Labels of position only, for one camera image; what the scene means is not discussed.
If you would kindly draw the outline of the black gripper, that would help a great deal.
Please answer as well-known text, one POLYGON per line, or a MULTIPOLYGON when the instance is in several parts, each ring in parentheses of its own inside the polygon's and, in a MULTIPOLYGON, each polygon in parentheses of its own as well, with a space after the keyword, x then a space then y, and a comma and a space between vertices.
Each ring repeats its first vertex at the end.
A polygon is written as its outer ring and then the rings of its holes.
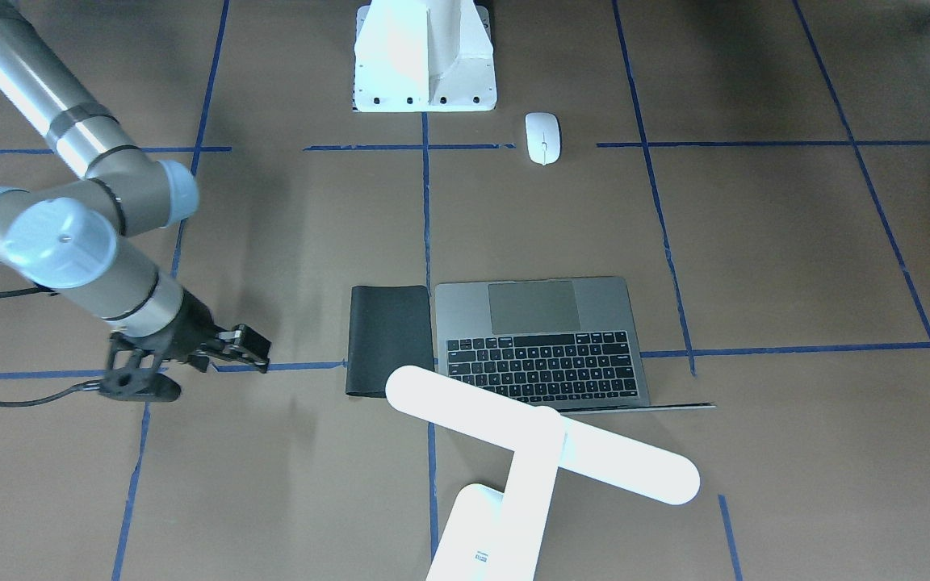
POLYGON ((258 373, 270 368, 272 342, 247 324, 224 330, 190 291, 183 291, 177 315, 160 331, 141 339, 141 348, 158 359, 206 372, 210 357, 250 366, 258 373))

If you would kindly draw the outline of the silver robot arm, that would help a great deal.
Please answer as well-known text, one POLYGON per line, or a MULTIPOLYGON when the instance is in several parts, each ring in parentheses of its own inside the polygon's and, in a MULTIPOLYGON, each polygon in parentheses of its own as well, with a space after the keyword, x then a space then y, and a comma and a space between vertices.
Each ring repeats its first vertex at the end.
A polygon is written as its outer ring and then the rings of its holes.
POLYGON ((74 172, 42 190, 0 186, 0 264, 111 328, 115 347, 199 369, 210 359, 268 370, 270 342, 210 309, 133 246, 199 206, 191 170, 153 161, 11 1, 0 1, 0 91, 74 172))

